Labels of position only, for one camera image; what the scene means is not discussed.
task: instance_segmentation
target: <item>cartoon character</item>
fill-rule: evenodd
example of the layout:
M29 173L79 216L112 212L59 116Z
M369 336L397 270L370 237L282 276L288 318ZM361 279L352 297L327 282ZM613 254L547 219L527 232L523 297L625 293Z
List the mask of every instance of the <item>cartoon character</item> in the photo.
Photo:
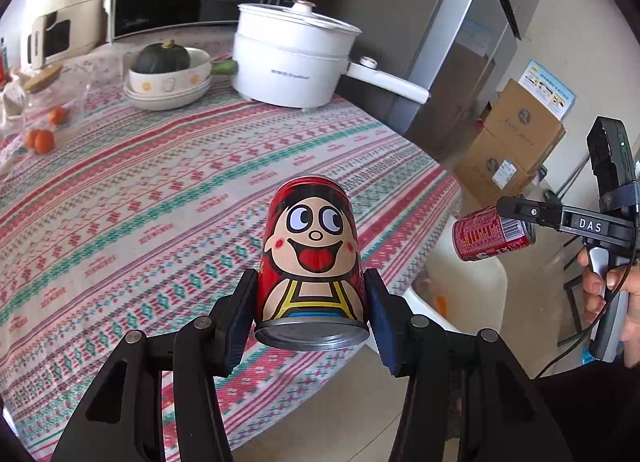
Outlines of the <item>cartoon character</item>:
M346 197L327 185L299 185L271 214L260 266L262 320L364 321L358 240Z

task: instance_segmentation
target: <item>pot lid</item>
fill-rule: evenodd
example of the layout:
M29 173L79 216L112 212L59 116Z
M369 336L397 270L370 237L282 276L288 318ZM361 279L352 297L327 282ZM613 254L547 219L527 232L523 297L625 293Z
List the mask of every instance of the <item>pot lid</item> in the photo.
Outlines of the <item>pot lid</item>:
M301 25L309 25L326 30L337 30L347 34L358 35L362 31L343 21L323 16L313 12L316 5L309 1L296 1L292 7L280 5L264 5L259 3L243 3L239 5L240 12L257 14L265 17L291 21Z

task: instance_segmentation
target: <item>green vegetable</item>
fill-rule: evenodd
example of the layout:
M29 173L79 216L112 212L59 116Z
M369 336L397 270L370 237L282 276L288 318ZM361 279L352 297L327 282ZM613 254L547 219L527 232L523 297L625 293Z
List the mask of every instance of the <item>green vegetable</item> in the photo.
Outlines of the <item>green vegetable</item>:
M138 74L168 74L186 70L191 66L191 58L185 48L175 44L173 39L145 47L136 58L131 70Z
M233 59L220 61L211 65L211 75L218 76L235 76L238 73L238 62Z

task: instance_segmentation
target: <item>wall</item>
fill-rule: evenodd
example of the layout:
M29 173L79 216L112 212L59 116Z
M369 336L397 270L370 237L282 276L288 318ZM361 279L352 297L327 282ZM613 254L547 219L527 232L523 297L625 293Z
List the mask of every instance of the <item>wall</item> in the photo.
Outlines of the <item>wall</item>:
M631 143L640 135L640 45L613 0L540 0L529 29L498 85L518 79L529 60L540 62L577 96L563 124L566 135L545 162L558 189L587 152L598 115L620 119ZM590 164L563 202L589 206L597 198Z
M21 49L26 51L26 37L20 41L20 35L30 32L33 21L39 15L34 9L37 9L37 1L12 0L0 18L0 37L4 38L7 46L9 66L20 66Z

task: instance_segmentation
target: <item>human hand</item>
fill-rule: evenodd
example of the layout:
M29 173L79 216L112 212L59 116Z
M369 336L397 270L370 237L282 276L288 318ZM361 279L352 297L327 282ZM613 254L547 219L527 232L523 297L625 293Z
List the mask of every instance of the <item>human hand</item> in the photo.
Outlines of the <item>human hand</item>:
M587 250L578 254L578 262L585 267L582 273L582 290L584 291L584 320L592 323L604 307L604 299L600 295L604 287L602 278L589 268ZM607 288L613 290L624 274L626 266L616 267L607 272ZM625 326L620 340L625 344L625 365L640 364L640 267L634 265L622 290L629 292L629 306L626 312Z

